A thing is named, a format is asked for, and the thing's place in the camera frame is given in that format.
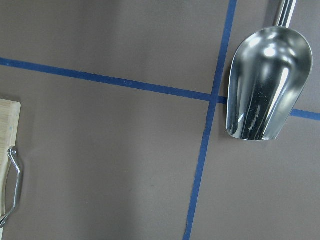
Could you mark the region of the metal scoop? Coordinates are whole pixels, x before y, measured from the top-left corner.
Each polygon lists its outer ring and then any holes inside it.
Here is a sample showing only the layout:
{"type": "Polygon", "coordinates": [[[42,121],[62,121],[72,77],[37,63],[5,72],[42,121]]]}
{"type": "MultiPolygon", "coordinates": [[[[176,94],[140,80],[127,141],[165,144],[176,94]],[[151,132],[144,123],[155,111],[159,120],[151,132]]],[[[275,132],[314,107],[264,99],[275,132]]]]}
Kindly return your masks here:
{"type": "Polygon", "coordinates": [[[232,59],[226,130],[237,139],[277,138],[313,67],[306,38],[290,28],[294,0],[282,0],[273,26],[247,37],[232,59]]]}

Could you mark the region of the wooden cutting board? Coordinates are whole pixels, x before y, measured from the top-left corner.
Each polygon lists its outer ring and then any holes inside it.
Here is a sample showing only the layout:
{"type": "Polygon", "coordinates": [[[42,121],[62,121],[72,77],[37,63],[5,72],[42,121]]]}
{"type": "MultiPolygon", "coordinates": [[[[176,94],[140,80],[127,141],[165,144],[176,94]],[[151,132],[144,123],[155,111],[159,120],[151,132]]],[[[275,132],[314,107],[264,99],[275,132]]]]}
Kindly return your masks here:
{"type": "Polygon", "coordinates": [[[0,100],[0,228],[3,229],[8,218],[20,202],[23,185],[23,166],[18,156],[16,139],[21,104],[17,101],[0,100]],[[10,167],[16,170],[16,183],[12,206],[6,210],[6,185],[10,167]]]}

